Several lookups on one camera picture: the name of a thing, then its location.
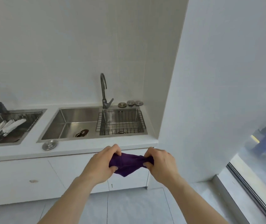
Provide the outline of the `person's left hand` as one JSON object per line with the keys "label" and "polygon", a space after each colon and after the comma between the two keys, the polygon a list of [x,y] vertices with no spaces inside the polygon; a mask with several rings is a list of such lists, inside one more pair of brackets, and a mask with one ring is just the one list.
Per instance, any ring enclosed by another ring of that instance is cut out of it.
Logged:
{"label": "person's left hand", "polygon": [[109,172],[109,162],[113,154],[121,155],[121,149],[117,144],[107,146],[93,155],[81,173],[80,178],[86,180],[93,187],[107,181],[113,174]]}

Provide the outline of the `person's right hand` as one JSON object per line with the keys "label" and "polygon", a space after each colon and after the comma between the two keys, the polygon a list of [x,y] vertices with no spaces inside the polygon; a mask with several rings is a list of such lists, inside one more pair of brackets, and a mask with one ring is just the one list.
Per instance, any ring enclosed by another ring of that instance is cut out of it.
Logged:
{"label": "person's right hand", "polygon": [[156,181],[167,188],[172,185],[184,184],[185,180],[180,176],[175,158],[166,150],[149,147],[144,157],[154,158],[154,167],[147,168]]}

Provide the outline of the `purple cloth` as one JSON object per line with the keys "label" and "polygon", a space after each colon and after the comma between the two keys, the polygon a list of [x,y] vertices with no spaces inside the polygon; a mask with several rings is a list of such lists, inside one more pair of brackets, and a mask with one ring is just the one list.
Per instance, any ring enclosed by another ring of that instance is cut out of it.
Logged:
{"label": "purple cloth", "polygon": [[115,174],[119,174],[122,177],[127,177],[140,168],[146,168],[146,166],[143,165],[146,162],[154,165],[154,158],[152,156],[144,157],[142,155],[126,153],[122,153],[120,156],[113,154],[109,162],[109,167],[117,167],[118,169],[115,171]]}

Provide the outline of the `person's right forearm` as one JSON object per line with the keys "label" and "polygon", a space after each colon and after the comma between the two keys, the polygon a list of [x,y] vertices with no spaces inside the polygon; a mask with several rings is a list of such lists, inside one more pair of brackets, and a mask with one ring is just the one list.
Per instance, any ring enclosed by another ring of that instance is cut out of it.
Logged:
{"label": "person's right forearm", "polygon": [[163,183],[177,202],[187,224],[229,224],[180,175]]}

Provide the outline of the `person's left forearm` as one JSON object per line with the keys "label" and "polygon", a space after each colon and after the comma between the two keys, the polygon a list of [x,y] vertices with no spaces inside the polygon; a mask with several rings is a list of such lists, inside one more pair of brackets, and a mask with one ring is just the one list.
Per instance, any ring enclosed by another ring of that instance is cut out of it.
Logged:
{"label": "person's left forearm", "polygon": [[97,184],[94,176],[79,176],[37,224],[79,224],[88,197]]}

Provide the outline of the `round metal sink strainer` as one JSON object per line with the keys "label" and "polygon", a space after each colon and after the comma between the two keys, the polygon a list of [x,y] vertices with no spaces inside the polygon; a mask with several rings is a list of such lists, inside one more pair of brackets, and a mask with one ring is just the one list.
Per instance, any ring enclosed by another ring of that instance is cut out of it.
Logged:
{"label": "round metal sink strainer", "polygon": [[45,142],[42,145],[42,149],[44,151],[53,150],[57,145],[58,145],[58,141],[56,139],[52,139],[52,140],[49,140],[49,141]]}

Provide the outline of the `grey gooseneck faucet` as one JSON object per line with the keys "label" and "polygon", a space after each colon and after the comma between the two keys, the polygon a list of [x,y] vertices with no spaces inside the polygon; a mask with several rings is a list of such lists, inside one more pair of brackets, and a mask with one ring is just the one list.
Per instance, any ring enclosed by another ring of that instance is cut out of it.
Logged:
{"label": "grey gooseneck faucet", "polygon": [[106,100],[105,90],[107,89],[107,84],[104,73],[100,74],[100,81],[101,81],[101,90],[102,90],[102,107],[103,109],[108,109],[111,106],[114,98],[112,98],[110,102],[107,102]]}

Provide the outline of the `white base cabinet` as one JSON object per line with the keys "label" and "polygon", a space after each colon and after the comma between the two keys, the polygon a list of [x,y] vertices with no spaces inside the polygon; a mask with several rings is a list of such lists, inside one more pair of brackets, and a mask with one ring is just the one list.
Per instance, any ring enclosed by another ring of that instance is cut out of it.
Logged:
{"label": "white base cabinet", "polygon": [[0,205],[62,196],[98,151],[38,158],[0,156]]}

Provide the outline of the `dark stainless steel sink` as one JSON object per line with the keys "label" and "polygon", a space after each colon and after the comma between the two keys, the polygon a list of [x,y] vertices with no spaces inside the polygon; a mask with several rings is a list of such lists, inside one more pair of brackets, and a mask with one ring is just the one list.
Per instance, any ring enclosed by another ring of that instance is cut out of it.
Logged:
{"label": "dark stainless steel sink", "polygon": [[11,110],[9,114],[0,114],[0,124],[10,120],[25,119],[26,121],[12,130],[7,136],[0,133],[0,147],[19,145],[34,127],[47,109]]}

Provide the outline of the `white dishes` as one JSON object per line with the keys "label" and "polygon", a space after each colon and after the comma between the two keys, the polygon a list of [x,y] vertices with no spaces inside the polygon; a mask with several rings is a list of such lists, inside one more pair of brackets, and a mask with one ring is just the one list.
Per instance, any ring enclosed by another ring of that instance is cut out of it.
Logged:
{"label": "white dishes", "polygon": [[2,121],[0,123],[0,138],[6,137],[10,132],[15,130],[18,126],[25,123],[26,119],[19,119],[19,120],[9,120],[8,122]]}

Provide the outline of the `glass window with dark frame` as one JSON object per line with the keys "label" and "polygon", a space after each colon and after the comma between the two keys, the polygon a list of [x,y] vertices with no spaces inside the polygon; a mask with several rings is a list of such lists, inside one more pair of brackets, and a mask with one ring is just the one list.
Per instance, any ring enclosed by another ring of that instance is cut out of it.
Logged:
{"label": "glass window with dark frame", "polygon": [[266,117],[227,165],[266,218]]}

